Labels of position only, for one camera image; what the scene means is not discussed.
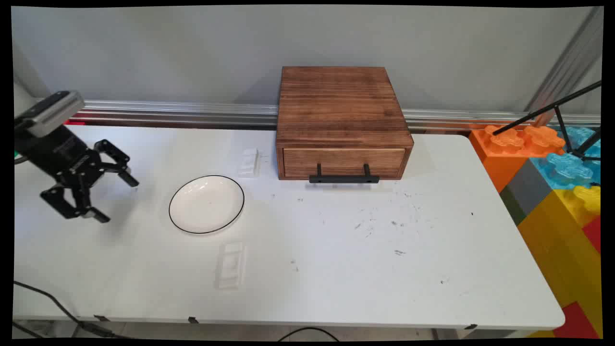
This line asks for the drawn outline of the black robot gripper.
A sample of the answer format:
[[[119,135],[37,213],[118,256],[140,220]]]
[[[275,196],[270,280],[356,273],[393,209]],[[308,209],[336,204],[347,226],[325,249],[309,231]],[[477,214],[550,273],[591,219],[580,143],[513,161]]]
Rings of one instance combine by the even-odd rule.
[[[66,219],[83,217],[109,222],[110,218],[92,205],[90,189],[104,173],[116,173],[128,186],[139,186],[128,166],[130,157],[105,139],[90,148],[65,125],[44,136],[29,132],[32,127],[33,123],[15,125],[15,149],[55,180],[55,185],[42,191],[40,197]],[[114,163],[103,162],[101,154]],[[72,193],[74,204],[64,197],[65,190]]]

